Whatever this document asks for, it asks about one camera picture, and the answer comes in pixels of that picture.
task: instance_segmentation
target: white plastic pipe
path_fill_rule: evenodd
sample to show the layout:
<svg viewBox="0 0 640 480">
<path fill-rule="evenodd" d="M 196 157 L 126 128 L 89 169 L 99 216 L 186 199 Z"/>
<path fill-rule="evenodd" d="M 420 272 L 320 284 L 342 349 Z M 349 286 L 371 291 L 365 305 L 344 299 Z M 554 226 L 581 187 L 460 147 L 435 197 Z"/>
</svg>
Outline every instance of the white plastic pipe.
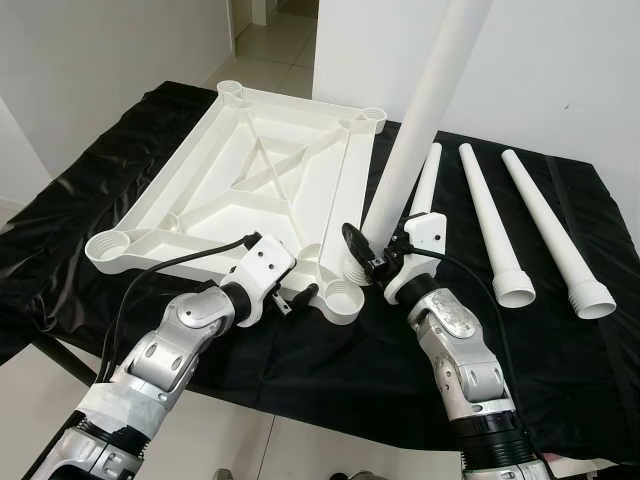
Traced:
<svg viewBox="0 0 640 480">
<path fill-rule="evenodd" d="M 506 308 L 529 305 L 535 300 L 536 291 L 531 279 L 520 268 L 473 149 L 465 143 L 458 150 L 491 262 L 496 299 Z"/>
<path fill-rule="evenodd" d="M 493 0 L 450 0 L 362 232 L 376 254 L 398 224 Z"/>
<path fill-rule="evenodd" d="M 440 155 L 442 155 L 442 145 L 434 143 L 429 150 L 427 161 L 422 167 L 420 180 L 416 187 L 416 194 L 413 196 L 410 215 L 416 213 L 431 211 L 431 203 L 433 202 L 433 192 L 436 189 L 436 180 L 438 178 L 438 168 L 440 167 Z"/>
<path fill-rule="evenodd" d="M 569 301 L 580 318 L 600 318 L 616 309 L 607 287 L 598 282 L 513 150 L 502 152 L 511 178 L 529 209 L 558 270 L 569 288 Z"/>
</svg>

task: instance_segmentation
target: table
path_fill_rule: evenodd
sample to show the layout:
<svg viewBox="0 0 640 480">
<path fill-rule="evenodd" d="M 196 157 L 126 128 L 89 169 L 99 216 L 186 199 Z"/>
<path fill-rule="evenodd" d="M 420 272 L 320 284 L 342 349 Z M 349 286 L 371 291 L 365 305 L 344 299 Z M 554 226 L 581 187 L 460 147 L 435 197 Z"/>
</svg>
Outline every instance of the table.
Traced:
<svg viewBox="0 0 640 480">
<path fill-rule="evenodd" d="M 79 378 L 91 372 L 55 339 L 98 354 L 108 322 L 136 272 L 100 274 L 83 245 L 115 225 L 215 99 L 166 82 L 97 141 L 0 235 L 0 312 L 5 357 L 30 341 Z M 365 204 L 399 125 L 376 137 Z M 521 414 L 544 451 L 640 463 L 640 261 L 620 213 L 589 164 L 516 150 L 596 277 L 618 302 L 600 320 L 578 319 L 566 287 L 499 154 L 507 148 L 440 132 L 443 155 L 433 210 L 448 217 L 447 252 L 487 283 L 492 273 L 457 147 L 473 145 L 536 302 L 504 311 Z M 481 319 L 504 361 L 490 305 L 469 279 L 442 264 L 438 279 Z M 127 316 L 124 354 L 195 282 L 154 276 Z M 190 388 L 224 400 L 404 448 L 455 449 L 431 367 L 403 313 L 372 288 L 356 322 L 335 326 L 313 308 L 267 312 L 233 329 L 202 356 Z"/>
</svg>

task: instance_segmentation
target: white tape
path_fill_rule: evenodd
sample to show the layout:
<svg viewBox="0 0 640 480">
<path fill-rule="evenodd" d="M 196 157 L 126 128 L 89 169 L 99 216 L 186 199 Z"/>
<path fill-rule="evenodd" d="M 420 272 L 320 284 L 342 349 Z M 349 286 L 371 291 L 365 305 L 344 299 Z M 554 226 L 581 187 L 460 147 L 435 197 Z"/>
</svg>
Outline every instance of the white tape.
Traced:
<svg viewBox="0 0 640 480">
<path fill-rule="evenodd" d="M 109 433 L 129 425 L 149 439 L 158 432 L 167 415 L 157 400 L 117 383 L 94 384 L 77 410 Z"/>
</svg>

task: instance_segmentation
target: black cable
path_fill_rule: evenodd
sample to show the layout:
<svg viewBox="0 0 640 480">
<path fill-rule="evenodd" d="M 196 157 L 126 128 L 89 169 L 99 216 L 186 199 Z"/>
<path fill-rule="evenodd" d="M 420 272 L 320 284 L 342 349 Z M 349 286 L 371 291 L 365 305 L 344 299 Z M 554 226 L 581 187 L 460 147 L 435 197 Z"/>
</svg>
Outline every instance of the black cable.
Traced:
<svg viewBox="0 0 640 480">
<path fill-rule="evenodd" d="M 498 330 L 500 331 L 500 342 L 502 343 L 502 350 L 504 351 L 505 363 L 506 363 L 506 367 L 507 367 L 507 376 L 508 376 L 509 383 L 511 385 L 511 398 L 512 398 L 513 403 L 514 403 L 514 405 L 516 407 L 516 410 L 517 411 L 521 411 L 520 410 L 520 406 L 521 406 L 520 395 L 518 393 L 518 388 L 516 387 L 516 383 L 515 383 L 515 373 L 514 373 L 514 368 L 513 368 L 513 358 L 511 356 L 511 349 L 509 348 L 509 340 L 507 338 L 507 331 L 504 328 L 504 321 L 502 319 L 502 313 L 500 312 L 500 307 L 498 306 L 498 303 L 496 302 L 495 298 L 493 298 L 493 294 L 491 293 L 491 290 L 489 290 L 489 288 L 485 285 L 485 283 L 478 276 L 478 274 L 476 274 L 473 270 L 471 270 L 471 268 L 469 268 L 462 261 L 458 260 L 455 257 L 452 257 L 452 256 L 447 255 L 447 254 L 438 253 L 438 252 L 432 252 L 430 250 L 423 250 L 421 248 L 415 248 L 415 247 L 411 247 L 411 249 L 409 250 L 409 253 L 415 253 L 416 255 L 422 255 L 422 256 L 425 256 L 425 257 L 437 258 L 439 260 L 443 260 L 445 262 L 449 262 L 449 263 L 457 266 L 458 268 L 463 270 L 465 273 L 467 273 L 480 286 L 482 291 L 485 293 L 485 295 L 489 299 L 489 302 L 491 303 L 491 306 L 493 307 L 494 314 L 495 314 L 495 317 L 496 317 L 496 323 L 498 324 Z M 542 461 L 542 463 L 544 464 L 545 469 L 547 470 L 547 473 L 549 474 L 549 477 L 552 478 L 552 479 L 555 479 L 556 477 L 554 476 L 553 471 L 551 470 L 551 467 L 549 466 L 549 463 L 547 462 L 547 459 L 544 458 L 544 455 L 542 454 L 540 449 L 537 447 L 537 445 L 533 441 L 533 438 L 531 437 L 531 433 L 529 432 L 529 430 L 524 425 L 524 422 L 523 422 L 523 430 L 524 430 L 524 433 L 525 433 L 527 439 L 529 440 L 529 444 L 531 445 L 531 449 L 536 454 L 536 457 L 538 457 L 538 459 L 540 461 Z"/>
<path fill-rule="evenodd" d="M 117 361 L 118 361 L 118 344 L 120 341 L 120 329 L 121 329 L 121 320 L 124 316 L 125 308 L 127 305 L 127 301 L 129 300 L 129 296 L 135 289 L 135 287 L 146 279 L 149 275 L 159 270 L 162 270 L 167 267 L 172 267 L 179 263 L 189 262 L 191 260 L 195 260 L 197 258 L 207 257 L 209 255 L 215 255 L 217 253 L 226 252 L 227 250 L 231 250 L 233 248 L 239 247 L 247 242 L 253 243 L 255 240 L 255 235 L 246 235 L 240 240 L 236 240 L 235 242 L 229 243 L 227 245 L 223 245 L 221 247 L 210 248 L 208 250 L 203 250 L 201 252 L 192 253 L 189 255 L 184 255 L 182 257 L 174 258 L 171 260 L 167 260 L 166 262 L 159 263 L 150 267 L 144 271 L 142 271 L 138 276 L 136 276 L 133 281 L 125 290 L 124 295 L 122 296 L 122 300 L 120 301 L 120 307 L 118 308 L 118 313 L 115 319 L 111 322 L 109 329 L 104 338 L 104 342 L 102 344 L 102 361 L 100 363 L 100 370 L 98 375 L 96 376 L 95 383 L 106 382 L 113 375 Z"/>
</svg>

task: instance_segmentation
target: silver robotic arm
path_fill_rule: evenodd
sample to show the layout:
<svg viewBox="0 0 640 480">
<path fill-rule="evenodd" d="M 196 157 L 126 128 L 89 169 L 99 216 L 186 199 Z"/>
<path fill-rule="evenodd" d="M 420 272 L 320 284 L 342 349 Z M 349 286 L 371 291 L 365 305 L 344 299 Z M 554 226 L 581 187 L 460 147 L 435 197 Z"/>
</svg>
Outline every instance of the silver robotic arm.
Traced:
<svg viewBox="0 0 640 480">
<path fill-rule="evenodd" d="M 412 246 L 442 253 L 441 215 L 410 217 L 384 257 L 355 227 L 343 226 L 350 252 L 387 301 L 408 310 L 408 321 L 429 358 L 447 416 L 462 451 L 466 480 L 547 480 L 536 458 L 496 356 L 476 316 L 433 279 L 437 261 L 420 263 Z"/>
<path fill-rule="evenodd" d="M 233 325 L 257 322 L 265 298 L 294 265 L 280 242 L 264 236 L 219 287 L 174 298 L 110 381 L 89 389 L 23 480 L 133 479 L 199 354 Z"/>
</svg>

